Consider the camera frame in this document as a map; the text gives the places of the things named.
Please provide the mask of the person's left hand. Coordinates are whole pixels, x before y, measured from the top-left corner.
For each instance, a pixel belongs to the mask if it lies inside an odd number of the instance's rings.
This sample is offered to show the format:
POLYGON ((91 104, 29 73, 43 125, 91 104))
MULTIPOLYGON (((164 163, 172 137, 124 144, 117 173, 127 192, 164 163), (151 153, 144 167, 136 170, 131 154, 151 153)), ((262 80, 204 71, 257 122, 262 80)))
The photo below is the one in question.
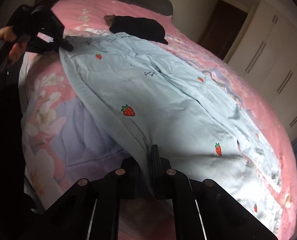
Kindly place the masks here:
POLYGON ((25 53, 27 42, 17 42, 14 41, 17 39, 17 36, 13 32, 11 26, 3 27, 0 29, 0 41, 5 41, 6 43, 13 43, 13 46, 8 54, 7 66, 10 67, 16 63, 22 54, 25 53))

